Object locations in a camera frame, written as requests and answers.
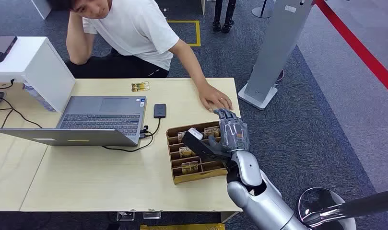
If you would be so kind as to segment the person's left hand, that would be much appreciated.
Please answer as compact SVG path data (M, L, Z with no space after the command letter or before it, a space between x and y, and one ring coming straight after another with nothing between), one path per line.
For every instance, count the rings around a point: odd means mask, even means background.
M202 105L210 112L214 109L228 109L233 110L231 99L218 89L214 88L208 83L201 83L197 85L199 99Z

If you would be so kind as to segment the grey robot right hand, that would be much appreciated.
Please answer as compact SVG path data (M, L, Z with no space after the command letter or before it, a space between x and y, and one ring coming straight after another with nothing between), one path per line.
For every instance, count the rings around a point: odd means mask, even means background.
M220 141L209 136L209 145L212 149L220 152L235 150L249 151L249 134L247 124L234 112L224 108L213 111L219 117Z

